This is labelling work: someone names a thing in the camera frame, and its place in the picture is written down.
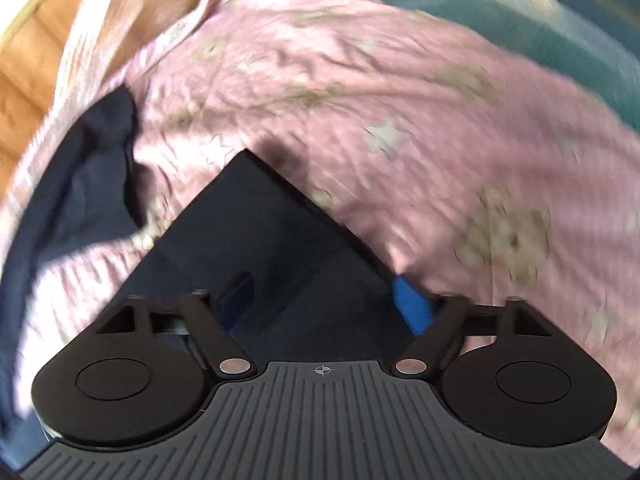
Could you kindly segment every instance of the black fabric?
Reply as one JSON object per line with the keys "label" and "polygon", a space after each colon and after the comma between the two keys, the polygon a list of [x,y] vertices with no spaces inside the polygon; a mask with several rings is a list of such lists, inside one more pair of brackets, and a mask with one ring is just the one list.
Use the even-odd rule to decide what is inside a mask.
{"label": "black fabric", "polygon": [[130,235],[141,224],[138,204],[130,200],[135,130],[135,104],[120,87],[71,127],[22,216],[0,281],[3,443],[20,423],[12,380],[26,298],[38,266],[88,244]]}
{"label": "black fabric", "polygon": [[392,273],[352,233],[252,153],[240,153],[188,206],[123,284],[156,300],[250,274],[254,302],[232,331],[258,365],[379,360],[414,339]]}

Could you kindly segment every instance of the teal surface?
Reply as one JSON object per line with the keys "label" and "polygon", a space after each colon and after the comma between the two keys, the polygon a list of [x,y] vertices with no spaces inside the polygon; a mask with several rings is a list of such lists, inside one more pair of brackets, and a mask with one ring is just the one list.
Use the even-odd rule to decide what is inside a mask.
{"label": "teal surface", "polygon": [[523,54],[540,65],[569,76],[597,94],[620,119],[640,132],[640,87],[633,78],[545,23],[537,22],[493,0],[382,0],[405,9],[420,9],[465,25],[492,43]]}

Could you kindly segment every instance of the ribbed surface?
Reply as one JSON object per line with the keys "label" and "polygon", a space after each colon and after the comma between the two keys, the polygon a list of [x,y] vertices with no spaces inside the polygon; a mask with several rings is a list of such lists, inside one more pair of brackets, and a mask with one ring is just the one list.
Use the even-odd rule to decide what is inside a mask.
{"label": "ribbed surface", "polygon": [[526,449],[466,428],[423,382],[373,362],[271,364],[221,386],[187,430],[147,449],[92,453],[54,444],[29,480],[618,480],[630,469],[596,439]]}

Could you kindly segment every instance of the wooden floor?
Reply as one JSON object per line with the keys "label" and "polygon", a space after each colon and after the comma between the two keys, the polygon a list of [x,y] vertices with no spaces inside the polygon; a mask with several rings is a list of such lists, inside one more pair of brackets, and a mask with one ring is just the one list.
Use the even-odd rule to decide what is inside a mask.
{"label": "wooden floor", "polygon": [[53,102],[80,0],[42,0],[0,37],[0,197]]}

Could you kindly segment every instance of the silver screw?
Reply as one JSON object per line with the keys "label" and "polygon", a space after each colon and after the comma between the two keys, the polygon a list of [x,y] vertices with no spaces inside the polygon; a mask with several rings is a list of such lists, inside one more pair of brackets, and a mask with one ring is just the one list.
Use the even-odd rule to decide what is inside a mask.
{"label": "silver screw", "polygon": [[427,365],[420,359],[402,359],[396,363],[396,370],[401,374],[416,375],[427,371]]}
{"label": "silver screw", "polygon": [[220,370],[230,375],[244,374],[249,371],[249,368],[251,368],[251,363],[246,359],[240,359],[238,357],[225,359],[220,363]]}

